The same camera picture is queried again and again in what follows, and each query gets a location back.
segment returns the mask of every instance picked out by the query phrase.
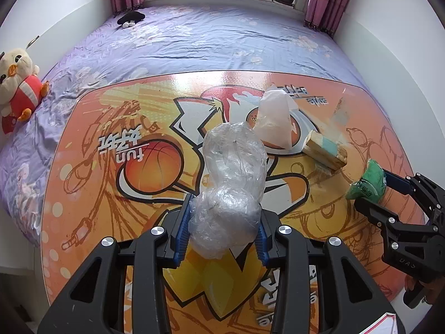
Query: human hand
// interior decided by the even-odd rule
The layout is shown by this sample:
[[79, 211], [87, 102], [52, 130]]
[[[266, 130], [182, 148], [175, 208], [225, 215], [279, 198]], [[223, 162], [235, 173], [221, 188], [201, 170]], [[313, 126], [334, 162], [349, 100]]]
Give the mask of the human hand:
[[[405, 277], [405, 290], [414, 290], [416, 283], [416, 279], [407, 275]], [[425, 294], [425, 301], [427, 302], [427, 304], [434, 304], [445, 286], [445, 277], [441, 276], [440, 278], [437, 278], [429, 284], [423, 283], [421, 281], [420, 283], [427, 289], [427, 292]]]

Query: basketball graphic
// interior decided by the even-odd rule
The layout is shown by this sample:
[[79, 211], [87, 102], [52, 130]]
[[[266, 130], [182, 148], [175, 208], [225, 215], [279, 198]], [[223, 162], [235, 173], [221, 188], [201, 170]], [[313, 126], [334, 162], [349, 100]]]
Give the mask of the basketball graphic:
[[[258, 108], [255, 108], [248, 114], [248, 116], [246, 118], [246, 122], [249, 124], [249, 126], [251, 128], [255, 127], [257, 114], [258, 114]], [[289, 116], [290, 116], [290, 119], [291, 119], [291, 124], [295, 127], [295, 131], [292, 131], [292, 133], [291, 133], [291, 142], [292, 142], [292, 146], [294, 146], [300, 140], [301, 129], [300, 129], [300, 126], [298, 125], [297, 120], [293, 116], [291, 116], [291, 115], [289, 115]], [[278, 147], [278, 146], [276, 146], [276, 145], [274, 145], [272, 143], [269, 143], [269, 142], [263, 141], [263, 143], [264, 143], [264, 145], [266, 147], [269, 147], [269, 148], [283, 149], [283, 148]]]
[[155, 195], [169, 188], [181, 176], [184, 157], [172, 142], [153, 139], [141, 143], [142, 159], [125, 163], [124, 175], [136, 191]]

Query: wooden block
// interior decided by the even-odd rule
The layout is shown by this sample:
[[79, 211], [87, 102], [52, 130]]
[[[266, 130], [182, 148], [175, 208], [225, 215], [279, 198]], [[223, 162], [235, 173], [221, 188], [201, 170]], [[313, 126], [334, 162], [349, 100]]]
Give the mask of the wooden block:
[[311, 130], [304, 140], [303, 153], [334, 171], [348, 162], [348, 152], [342, 145], [330, 141], [315, 130]]

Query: plastic bag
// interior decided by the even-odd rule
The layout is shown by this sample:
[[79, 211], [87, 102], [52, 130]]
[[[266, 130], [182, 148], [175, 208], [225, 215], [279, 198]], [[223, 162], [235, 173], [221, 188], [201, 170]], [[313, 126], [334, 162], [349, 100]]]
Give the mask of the plastic bag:
[[346, 199], [365, 197], [372, 202], [378, 203], [385, 191], [385, 172], [375, 160], [368, 159], [366, 171], [357, 182], [351, 184], [348, 192], [346, 192]]
[[252, 242], [258, 233], [267, 154], [244, 123], [223, 123], [204, 137], [209, 184], [190, 202], [190, 243], [206, 259]]
[[264, 142], [291, 149], [291, 133], [297, 130], [291, 122], [289, 111], [295, 109], [298, 109], [297, 103], [284, 90], [264, 92], [253, 128], [255, 134]]

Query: red plush body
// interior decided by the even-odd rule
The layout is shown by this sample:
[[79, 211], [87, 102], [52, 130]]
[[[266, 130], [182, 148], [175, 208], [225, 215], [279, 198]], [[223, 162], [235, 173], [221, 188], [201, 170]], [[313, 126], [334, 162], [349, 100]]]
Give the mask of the red plush body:
[[29, 108], [31, 112], [36, 110], [42, 101], [41, 88], [42, 82], [35, 75], [30, 75], [20, 84], [10, 100], [11, 110], [17, 118], [26, 108]]

